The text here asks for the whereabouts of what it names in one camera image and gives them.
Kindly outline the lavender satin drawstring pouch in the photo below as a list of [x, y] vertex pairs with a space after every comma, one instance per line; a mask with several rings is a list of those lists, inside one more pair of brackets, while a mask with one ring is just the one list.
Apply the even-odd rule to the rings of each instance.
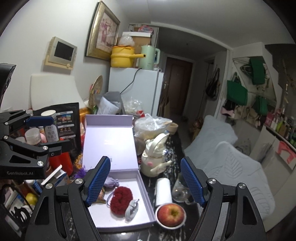
[[112, 177], [107, 177], [104, 185], [105, 188], [114, 188], [114, 187], [119, 187], [119, 180], [118, 179], [114, 179]]

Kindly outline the yellow lemon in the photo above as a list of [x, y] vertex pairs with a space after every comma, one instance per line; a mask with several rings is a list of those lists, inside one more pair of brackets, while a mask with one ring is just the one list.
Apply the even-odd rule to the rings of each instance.
[[26, 196], [26, 200], [27, 202], [29, 202], [30, 205], [35, 206], [38, 202], [38, 197], [33, 193], [28, 193]]

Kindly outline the blue white tissue box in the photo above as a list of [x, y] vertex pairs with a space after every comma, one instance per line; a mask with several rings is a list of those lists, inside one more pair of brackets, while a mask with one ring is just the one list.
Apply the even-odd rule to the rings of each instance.
[[66, 184], [67, 173], [62, 170], [62, 165], [59, 165], [46, 179], [42, 182], [38, 180], [34, 180], [32, 184], [32, 188], [37, 193], [42, 193], [43, 189], [47, 184], [51, 183], [53, 186], [63, 186]]

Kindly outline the gold framed picture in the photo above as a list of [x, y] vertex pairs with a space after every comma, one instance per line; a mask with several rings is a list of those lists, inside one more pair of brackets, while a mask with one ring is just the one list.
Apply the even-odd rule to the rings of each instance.
[[89, 28], [85, 56], [110, 60], [112, 47], [116, 45], [119, 26], [120, 20], [103, 1], [99, 1]]

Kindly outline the lavender gift box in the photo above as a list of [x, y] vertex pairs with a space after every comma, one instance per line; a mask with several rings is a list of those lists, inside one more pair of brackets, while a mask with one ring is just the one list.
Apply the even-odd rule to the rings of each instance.
[[105, 204], [94, 203], [88, 210], [100, 232], [129, 232], [151, 227], [156, 221], [139, 172], [130, 115], [87, 115], [83, 166], [89, 170], [102, 156], [111, 161], [109, 176], [129, 188], [137, 200], [138, 211], [131, 221], [111, 213]]

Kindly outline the black snack pouch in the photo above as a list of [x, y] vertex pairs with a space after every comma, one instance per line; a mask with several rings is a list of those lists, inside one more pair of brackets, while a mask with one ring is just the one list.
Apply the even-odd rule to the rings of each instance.
[[59, 137], [70, 140], [72, 149], [70, 150], [71, 159], [75, 159], [81, 149], [81, 131], [80, 131], [80, 113], [79, 103], [63, 103], [47, 106], [33, 111], [34, 115], [41, 115], [41, 113], [55, 110], [57, 119], [57, 130]]

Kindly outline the white paper roll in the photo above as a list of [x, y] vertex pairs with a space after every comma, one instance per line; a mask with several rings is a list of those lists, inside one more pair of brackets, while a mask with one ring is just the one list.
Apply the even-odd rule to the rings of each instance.
[[156, 182], [156, 207], [166, 203], [172, 203], [170, 180], [158, 178]]

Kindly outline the green tote bag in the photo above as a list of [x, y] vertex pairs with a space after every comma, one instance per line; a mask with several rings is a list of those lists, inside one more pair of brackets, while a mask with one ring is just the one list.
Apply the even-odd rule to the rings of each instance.
[[227, 100], [237, 105], [247, 105], [248, 90], [241, 84], [237, 72], [233, 74], [231, 80], [227, 81]]

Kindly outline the white refrigerator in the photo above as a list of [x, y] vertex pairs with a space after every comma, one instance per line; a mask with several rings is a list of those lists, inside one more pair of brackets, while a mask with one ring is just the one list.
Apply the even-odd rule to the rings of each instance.
[[124, 100], [140, 101], [144, 113], [156, 116], [163, 78], [164, 74], [158, 71], [112, 67], [108, 90], [120, 92], [121, 98]]

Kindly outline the clear drinking glass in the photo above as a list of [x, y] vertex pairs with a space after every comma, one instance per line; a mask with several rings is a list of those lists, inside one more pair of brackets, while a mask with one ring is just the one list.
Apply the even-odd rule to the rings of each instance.
[[190, 190], [184, 180], [182, 173], [178, 174], [177, 180], [171, 191], [172, 199], [176, 202], [187, 202], [191, 196]]

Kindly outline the red fluffy scrunchie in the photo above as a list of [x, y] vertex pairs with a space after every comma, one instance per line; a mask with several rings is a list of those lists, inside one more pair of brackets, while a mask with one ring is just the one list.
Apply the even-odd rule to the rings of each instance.
[[110, 202], [111, 212], [117, 216], [125, 215], [132, 200], [133, 194], [128, 187], [121, 186], [116, 188]]

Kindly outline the small metal bowl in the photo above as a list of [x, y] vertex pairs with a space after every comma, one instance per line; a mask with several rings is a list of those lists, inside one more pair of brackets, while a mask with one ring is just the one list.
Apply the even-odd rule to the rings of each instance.
[[160, 205], [155, 212], [157, 223], [168, 230], [176, 230], [185, 224], [187, 215], [178, 204], [165, 203]]

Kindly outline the cream cartoon kettle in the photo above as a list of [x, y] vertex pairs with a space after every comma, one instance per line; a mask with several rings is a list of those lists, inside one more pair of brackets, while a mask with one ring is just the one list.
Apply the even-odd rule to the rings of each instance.
[[168, 133], [160, 133], [155, 138], [145, 142], [145, 150], [142, 153], [140, 171], [147, 177], [157, 177], [172, 164], [171, 160], [166, 160], [168, 150], [166, 141]]

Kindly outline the light green electric kettle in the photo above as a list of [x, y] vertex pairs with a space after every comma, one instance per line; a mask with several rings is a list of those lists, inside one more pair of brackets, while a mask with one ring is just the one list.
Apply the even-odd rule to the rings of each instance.
[[142, 46], [142, 54], [144, 58], [140, 58], [138, 67], [144, 70], [153, 70], [155, 65], [159, 64], [160, 49], [150, 45]]

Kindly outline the red plastic container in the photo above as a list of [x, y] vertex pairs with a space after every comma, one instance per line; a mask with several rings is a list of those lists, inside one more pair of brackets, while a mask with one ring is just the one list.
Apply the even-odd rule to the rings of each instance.
[[59, 156], [50, 157], [49, 163], [52, 169], [56, 169], [62, 165], [62, 170], [65, 171], [68, 176], [71, 176], [73, 173], [73, 164], [68, 152], [62, 153]]

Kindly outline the wall intercom screen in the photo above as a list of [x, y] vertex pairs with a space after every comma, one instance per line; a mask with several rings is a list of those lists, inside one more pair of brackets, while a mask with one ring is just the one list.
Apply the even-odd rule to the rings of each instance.
[[44, 65], [72, 70], [76, 54], [76, 46], [58, 37], [53, 37], [49, 43]]

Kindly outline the white plastic bag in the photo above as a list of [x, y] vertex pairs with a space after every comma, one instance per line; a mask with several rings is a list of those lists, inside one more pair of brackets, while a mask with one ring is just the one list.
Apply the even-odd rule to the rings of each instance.
[[134, 136], [143, 141], [151, 140], [160, 133], [164, 133], [167, 126], [173, 121], [169, 118], [156, 116], [153, 118], [150, 114], [141, 117], [134, 123]]

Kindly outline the grey leaf-pattern cushion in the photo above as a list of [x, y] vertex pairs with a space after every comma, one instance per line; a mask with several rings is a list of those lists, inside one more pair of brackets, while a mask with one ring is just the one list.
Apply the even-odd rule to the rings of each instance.
[[228, 142], [220, 142], [203, 171], [221, 184], [247, 185], [263, 220], [275, 210], [275, 201], [262, 165], [235, 149]]

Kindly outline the yellow pot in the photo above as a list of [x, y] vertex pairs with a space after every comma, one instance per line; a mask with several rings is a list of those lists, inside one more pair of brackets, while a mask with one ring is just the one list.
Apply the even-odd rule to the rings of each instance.
[[135, 54], [132, 46], [113, 46], [110, 65], [113, 68], [132, 68], [134, 59], [145, 57], [146, 54]]

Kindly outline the red apple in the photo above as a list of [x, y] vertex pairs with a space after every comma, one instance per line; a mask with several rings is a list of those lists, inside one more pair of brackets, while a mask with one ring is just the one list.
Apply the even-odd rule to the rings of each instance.
[[183, 222], [185, 212], [179, 205], [169, 203], [159, 208], [157, 217], [164, 226], [175, 227]]

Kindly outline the gold brown snack packet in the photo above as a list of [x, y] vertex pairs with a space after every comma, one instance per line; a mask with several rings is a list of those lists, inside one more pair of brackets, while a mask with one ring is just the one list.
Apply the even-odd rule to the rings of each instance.
[[101, 189], [101, 191], [100, 191], [100, 193], [98, 195], [98, 198], [96, 200], [96, 203], [106, 204], [106, 200], [105, 200], [104, 196], [105, 196], [105, 188], [102, 187], [102, 189]]

